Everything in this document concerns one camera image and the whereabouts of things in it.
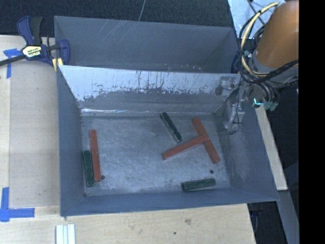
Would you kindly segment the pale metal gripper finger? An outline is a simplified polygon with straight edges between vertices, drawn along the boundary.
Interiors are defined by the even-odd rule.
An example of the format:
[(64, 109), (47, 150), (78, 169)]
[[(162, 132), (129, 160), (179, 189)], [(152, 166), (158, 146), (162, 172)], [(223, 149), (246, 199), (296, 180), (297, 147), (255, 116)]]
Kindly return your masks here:
[(242, 109), (242, 102), (238, 97), (227, 99), (222, 124), (229, 135), (233, 135), (239, 131), (244, 115), (245, 111)]
[(224, 76), (219, 80), (219, 84), (215, 89), (217, 96), (229, 96), (239, 88), (240, 78)]

